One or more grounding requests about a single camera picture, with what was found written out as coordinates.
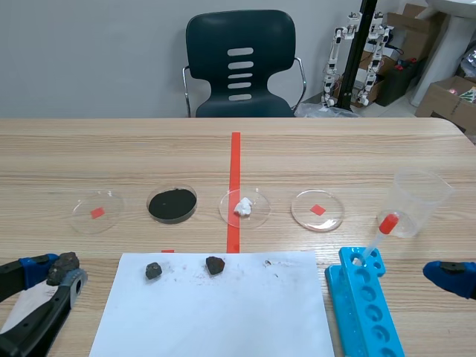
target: black chair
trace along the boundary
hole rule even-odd
[[[185,72],[207,80],[211,95],[196,117],[294,117],[306,92],[301,60],[295,57],[296,30],[291,17],[278,10],[244,10],[195,16],[187,26],[188,63],[182,74],[190,117]],[[271,75],[297,60],[303,92],[292,108],[268,90]]]

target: white cotton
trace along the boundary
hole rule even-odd
[[[238,205],[235,207],[234,213],[238,213],[239,216],[249,216],[251,214],[251,206],[253,202],[250,201],[247,197],[243,198]]]

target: clear plastic cup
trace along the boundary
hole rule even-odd
[[[402,168],[393,177],[393,186],[377,219],[379,224],[395,213],[399,223],[392,234],[410,238],[418,234],[431,214],[454,191],[438,175],[414,168]]]

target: rock fragment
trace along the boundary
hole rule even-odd
[[[223,268],[225,267],[225,262],[222,258],[208,257],[206,262],[210,275],[217,275],[221,273],[223,271]]]
[[[146,267],[146,277],[149,280],[155,279],[156,277],[160,277],[161,274],[162,274],[162,268],[157,263],[150,263]]]
[[[80,267],[80,260],[77,259],[76,253],[70,251],[69,253],[62,253],[59,258],[48,271],[46,283],[49,286],[58,286],[65,278],[67,273],[78,269]]]

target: plastic pipette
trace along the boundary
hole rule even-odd
[[[377,245],[385,238],[397,225],[399,222],[399,217],[391,213],[385,217],[385,219],[380,224],[379,229],[377,230],[377,234],[375,235],[375,239],[369,244],[368,247],[365,248],[364,253],[362,254],[362,262],[364,262],[372,253],[373,249],[377,247]]]

